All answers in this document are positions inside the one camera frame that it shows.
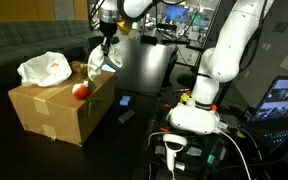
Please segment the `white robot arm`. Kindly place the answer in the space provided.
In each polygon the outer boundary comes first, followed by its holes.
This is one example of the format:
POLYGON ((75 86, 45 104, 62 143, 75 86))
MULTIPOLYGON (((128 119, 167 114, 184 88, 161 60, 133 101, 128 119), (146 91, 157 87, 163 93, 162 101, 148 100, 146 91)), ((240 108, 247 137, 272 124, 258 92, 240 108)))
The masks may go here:
MULTIPOLYGON (((98 0, 97 13, 104 39, 112 37, 121 20, 136 22, 164 0, 98 0)), ((262 26, 274 0, 236 0, 222 26, 216 45, 202 53, 188 106, 208 109, 219 84, 233 80, 251 37, 262 26)))

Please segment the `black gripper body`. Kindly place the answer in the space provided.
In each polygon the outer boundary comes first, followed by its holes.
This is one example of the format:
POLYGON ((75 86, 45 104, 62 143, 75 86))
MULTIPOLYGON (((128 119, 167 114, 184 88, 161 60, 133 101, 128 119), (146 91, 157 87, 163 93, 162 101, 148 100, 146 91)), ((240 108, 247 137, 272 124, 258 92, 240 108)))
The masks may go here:
POLYGON ((128 35, 132 29, 132 22, 121 20, 113 23, 100 22, 100 31, 103 33, 103 41, 101 43, 102 51, 105 55, 109 54, 109 48, 111 46, 113 36, 117 31, 120 31, 122 35, 128 35))

